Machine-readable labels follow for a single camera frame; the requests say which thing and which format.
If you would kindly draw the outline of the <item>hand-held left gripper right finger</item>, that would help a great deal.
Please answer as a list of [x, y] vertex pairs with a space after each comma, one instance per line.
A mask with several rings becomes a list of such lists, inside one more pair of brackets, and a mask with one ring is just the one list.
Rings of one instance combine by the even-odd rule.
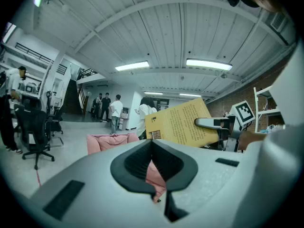
[[171, 178], [187, 187], [167, 192], [170, 210], [183, 216], [170, 221], [163, 213], [151, 221], [153, 228], [254, 228], [255, 207], [248, 192], [256, 169], [256, 144], [244, 153], [207, 150], [153, 140], [179, 158], [186, 157], [180, 172]]

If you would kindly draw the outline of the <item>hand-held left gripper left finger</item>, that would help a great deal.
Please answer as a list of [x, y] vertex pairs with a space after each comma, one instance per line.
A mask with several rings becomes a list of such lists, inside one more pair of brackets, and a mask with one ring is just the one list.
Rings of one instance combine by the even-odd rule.
[[[45, 182], [30, 198], [31, 215], [40, 224], [55, 228], [165, 228], [164, 204], [156, 204], [148, 194], [133, 193], [112, 177], [112, 160], [138, 142], [87, 155]], [[62, 219], [45, 212], [52, 199], [70, 182], [84, 186]]]

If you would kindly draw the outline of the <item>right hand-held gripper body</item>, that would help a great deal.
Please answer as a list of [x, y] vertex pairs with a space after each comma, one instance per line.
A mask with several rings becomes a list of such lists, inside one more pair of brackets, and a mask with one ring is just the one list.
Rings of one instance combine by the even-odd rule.
[[218, 148], [223, 151], [237, 152], [239, 138], [243, 131], [255, 120], [253, 111], [247, 101], [232, 105], [229, 113], [220, 120]]

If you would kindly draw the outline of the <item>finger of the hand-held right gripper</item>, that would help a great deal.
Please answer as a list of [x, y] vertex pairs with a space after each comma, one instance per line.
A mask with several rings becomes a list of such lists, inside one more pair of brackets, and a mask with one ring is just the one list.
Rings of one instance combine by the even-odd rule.
[[229, 130], [229, 118], [197, 118], [194, 120], [196, 126], [213, 129], [213, 130]]

